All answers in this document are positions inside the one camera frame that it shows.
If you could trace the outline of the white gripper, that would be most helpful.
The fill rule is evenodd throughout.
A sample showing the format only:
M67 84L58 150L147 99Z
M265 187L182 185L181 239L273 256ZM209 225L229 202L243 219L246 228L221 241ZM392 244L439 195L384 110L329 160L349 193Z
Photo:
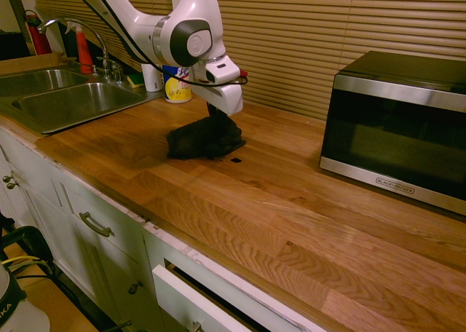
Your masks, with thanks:
M191 85L192 92L207 102L209 117L224 117L237 114L243 109L242 88L238 84L220 87Z

